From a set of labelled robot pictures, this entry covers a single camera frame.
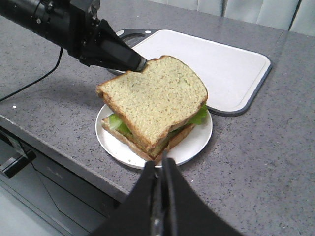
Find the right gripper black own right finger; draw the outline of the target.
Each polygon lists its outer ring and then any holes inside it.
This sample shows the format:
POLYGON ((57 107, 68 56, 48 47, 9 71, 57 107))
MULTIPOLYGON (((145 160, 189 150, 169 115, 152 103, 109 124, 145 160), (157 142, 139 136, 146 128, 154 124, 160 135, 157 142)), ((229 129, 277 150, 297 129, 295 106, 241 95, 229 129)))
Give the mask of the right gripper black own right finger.
POLYGON ((162 153, 164 236, 241 236, 197 196, 174 159, 162 153))

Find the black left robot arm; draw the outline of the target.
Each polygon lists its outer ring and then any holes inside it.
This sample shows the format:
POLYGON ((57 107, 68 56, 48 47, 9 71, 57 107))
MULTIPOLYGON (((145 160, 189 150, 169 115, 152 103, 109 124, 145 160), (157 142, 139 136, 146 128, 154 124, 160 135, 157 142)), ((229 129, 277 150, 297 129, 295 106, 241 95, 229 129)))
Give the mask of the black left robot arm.
POLYGON ((95 86, 106 68, 145 62, 98 9, 97 0, 0 3, 0 184, 65 236, 87 236, 124 196, 91 170, 116 167, 95 134, 95 86))

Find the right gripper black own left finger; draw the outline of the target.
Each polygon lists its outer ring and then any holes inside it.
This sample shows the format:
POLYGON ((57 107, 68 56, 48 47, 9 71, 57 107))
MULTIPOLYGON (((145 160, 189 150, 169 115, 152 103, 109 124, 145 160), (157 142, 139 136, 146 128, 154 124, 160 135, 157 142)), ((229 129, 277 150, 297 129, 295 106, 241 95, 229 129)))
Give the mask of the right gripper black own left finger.
POLYGON ((162 185, 155 164, 145 164, 142 174, 125 201, 92 236, 162 236, 162 185))

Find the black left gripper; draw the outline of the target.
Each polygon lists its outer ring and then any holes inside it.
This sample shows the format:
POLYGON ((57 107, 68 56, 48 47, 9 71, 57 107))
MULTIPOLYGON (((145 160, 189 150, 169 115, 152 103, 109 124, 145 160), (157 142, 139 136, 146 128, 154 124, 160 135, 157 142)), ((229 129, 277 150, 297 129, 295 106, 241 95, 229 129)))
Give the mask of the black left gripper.
POLYGON ((42 37, 81 63, 140 72, 147 60, 125 44, 106 20, 97 18, 99 0, 43 0, 42 37))

